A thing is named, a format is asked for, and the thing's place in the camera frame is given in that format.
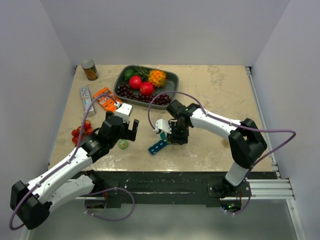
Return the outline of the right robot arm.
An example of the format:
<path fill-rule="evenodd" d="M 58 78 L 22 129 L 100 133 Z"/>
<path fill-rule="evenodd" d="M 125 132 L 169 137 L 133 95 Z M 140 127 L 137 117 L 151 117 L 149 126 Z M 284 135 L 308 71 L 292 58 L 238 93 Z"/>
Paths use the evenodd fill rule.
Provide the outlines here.
<path fill-rule="evenodd" d="M 168 143 L 187 144 L 189 128 L 196 127 L 218 135 L 229 142 L 233 164 L 221 182 L 212 186 L 212 190 L 220 198 L 235 196 L 241 190 L 247 173 L 267 149 L 267 143 L 255 122 L 250 118 L 234 121 L 204 112 L 198 104 L 185 106 L 178 100 L 172 101 L 166 110 L 173 119 L 159 119 L 155 123 L 155 131 L 165 132 L 166 137 L 151 146 L 149 153 L 156 154 Z"/>

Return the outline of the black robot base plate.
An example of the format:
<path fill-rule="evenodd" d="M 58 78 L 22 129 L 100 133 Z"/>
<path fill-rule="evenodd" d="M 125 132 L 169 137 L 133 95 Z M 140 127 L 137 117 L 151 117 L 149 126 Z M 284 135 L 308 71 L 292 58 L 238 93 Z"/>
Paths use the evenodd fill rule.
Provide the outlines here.
<path fill-rule="evenodd" d="M 203 205 L 221 207 L 213 186 L 219 184 L 225 172 L 160 172 L 160 171 L 95 171 L 100 186 L 93 192 L 119 187 L 107 193 L 106 207 L 121 205 Z"/>

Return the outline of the green bottle lid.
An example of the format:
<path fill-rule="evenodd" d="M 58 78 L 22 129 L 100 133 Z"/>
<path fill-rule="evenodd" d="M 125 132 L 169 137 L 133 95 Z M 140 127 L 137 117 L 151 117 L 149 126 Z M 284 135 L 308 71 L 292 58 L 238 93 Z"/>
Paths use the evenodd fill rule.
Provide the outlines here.
<path fill-rule="evenodd" d="M 117 145 L 121 150 L 125 150 L 128 148 L 129 142 L 126 139 L 120 139 Z"/>

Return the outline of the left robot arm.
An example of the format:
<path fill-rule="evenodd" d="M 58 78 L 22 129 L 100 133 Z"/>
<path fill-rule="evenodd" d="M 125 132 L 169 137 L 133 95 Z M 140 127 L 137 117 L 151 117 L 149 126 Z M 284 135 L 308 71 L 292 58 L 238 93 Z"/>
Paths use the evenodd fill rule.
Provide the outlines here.
<path fill-rule="evenodd" d="M 18 217 L 22 227 L 33 230 L 39 227 L 60 205 L 91 194 L 99 196 L 104 184 L 91 177 L 82 175 L 76 180 L 71 178 L 107 155 L 119 140 L 135 141 L 139 120 L 134 120 L 129 128 L 131 112 L 124 110 L 108 111 L 101 127 L 94 129 L 86 137 L 79 136 L 75 148 L 51 169 L 27 183 L 17 181 L 11 187 L 10 208 L 13 213 L 9 220 L 9 228 Z"/>

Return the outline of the teal weekly pill organizer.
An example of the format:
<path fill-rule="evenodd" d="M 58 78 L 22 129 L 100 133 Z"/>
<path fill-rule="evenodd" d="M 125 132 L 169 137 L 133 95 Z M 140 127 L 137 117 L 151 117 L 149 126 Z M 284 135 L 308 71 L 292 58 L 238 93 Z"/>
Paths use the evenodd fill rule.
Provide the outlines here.
<path fill-rule="evenodd" d="M 152 145 L 151 147 L 149 147 L 148 151 L 151 155 L 155 155 L 160 150 L 165 148 L 167 145 L 168 145 L 167 135 L 164 132 L 162 132 L 160 133 L 160 140 L 156 142 L 154 145 Z"/>

